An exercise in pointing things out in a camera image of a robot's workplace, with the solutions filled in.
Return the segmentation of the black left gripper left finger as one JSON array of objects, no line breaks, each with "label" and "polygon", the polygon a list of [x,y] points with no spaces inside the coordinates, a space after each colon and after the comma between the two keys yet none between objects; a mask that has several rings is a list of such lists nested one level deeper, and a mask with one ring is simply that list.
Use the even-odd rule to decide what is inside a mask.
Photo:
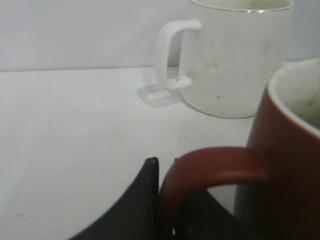
[{"label": "black left gripper left finger", "polygon": [[159,203],[159,160],[147,158],[137,176],[99,219],[73,240],[152,240]]}]

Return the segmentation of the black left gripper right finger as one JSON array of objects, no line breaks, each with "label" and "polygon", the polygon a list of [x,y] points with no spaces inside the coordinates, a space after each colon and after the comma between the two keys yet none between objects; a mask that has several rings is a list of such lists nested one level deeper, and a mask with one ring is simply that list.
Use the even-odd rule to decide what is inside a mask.
[{"label": "black left gripper right finger", "polygon": [[172,166],[172,227],[178,240],[261,240],[250,223],[229,213],[209,187],[268,179],[257,157],[180,157]]}]

